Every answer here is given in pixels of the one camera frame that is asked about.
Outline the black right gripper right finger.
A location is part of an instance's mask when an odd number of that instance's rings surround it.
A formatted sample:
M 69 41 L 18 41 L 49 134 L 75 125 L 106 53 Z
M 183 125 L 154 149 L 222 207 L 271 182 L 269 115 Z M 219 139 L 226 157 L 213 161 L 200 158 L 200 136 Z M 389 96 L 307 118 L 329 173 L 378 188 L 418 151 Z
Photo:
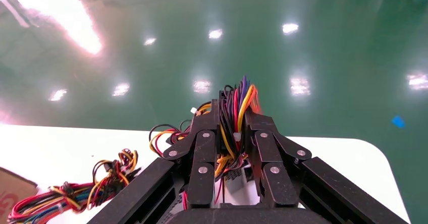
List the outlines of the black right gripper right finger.
M 404 223 L 404 220 L 305 147 L 273 119 L 247 110 L 245 149 L 257 193 L 276 223 Z

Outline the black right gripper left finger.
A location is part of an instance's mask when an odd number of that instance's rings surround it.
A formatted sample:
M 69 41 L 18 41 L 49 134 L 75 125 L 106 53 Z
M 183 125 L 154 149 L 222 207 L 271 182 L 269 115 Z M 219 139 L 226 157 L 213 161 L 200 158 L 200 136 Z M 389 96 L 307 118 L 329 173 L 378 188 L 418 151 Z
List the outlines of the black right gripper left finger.
M 193 118 L 191 131 L 156 158 L 89 223 L 196 223 L 195 209 L 211 208 L 215 193 L 218 100 Z

